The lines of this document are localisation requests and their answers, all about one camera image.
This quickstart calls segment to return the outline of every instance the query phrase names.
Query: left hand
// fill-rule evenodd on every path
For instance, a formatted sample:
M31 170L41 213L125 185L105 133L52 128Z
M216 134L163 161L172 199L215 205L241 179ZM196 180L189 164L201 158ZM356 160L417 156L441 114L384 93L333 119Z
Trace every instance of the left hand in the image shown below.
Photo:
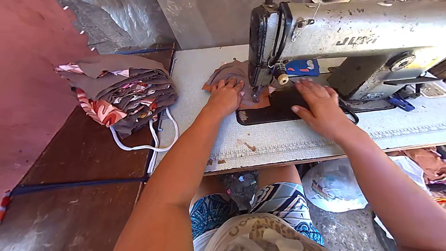
M239 106L245 93L242 90L243 81L236 84L236 78L229 81L220 80L211 89L211 96L203 110L208 110L213 115L224 118L233 113Z

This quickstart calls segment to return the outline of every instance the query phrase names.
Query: sewing machine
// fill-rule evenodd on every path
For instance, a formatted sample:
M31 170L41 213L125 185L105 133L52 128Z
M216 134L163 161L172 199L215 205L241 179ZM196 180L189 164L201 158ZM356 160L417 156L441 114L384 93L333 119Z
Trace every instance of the sewing machine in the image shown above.
M307 106L286 75L294 59L347 57L326 79L351 111L395 108L388 98L408 85L436 79L420 74L446 57L446 1L393 4L279 4L267 0L251 13L248 76L256 102L277 80L270 106L244 110L242 125L299 119Z

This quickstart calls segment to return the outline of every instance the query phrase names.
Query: patterned shorts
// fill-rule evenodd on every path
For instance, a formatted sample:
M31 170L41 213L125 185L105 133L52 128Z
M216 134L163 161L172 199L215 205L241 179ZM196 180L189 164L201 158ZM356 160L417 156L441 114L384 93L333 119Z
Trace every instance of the patterned shorts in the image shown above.
M194 239L220 227L231 217L240 215L237 204L227 194L205 196L194 203L189 213ZM299 184L280 182L260 189L248 213L274 214L288 222L297 232L324 245L321 234L310 219L304 189Z

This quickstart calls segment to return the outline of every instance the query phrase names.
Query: hand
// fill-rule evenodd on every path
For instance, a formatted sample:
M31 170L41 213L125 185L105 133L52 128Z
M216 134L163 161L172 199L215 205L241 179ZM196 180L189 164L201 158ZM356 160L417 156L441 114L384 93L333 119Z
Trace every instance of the hand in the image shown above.
M245 92L243 81L236 84L237 79L232 78L229 81L220 80L218 84L214 84L211 89L211 96L203 110L208 110L211 114L217 115L223 119L234 112L242 100Z
M291 110L301 117L315 132L327 139L339 141L360 130L338 106L338 94L333 88L313 83L312 79L301 78L295 83L296 89L308 103L310 111L295 105Z

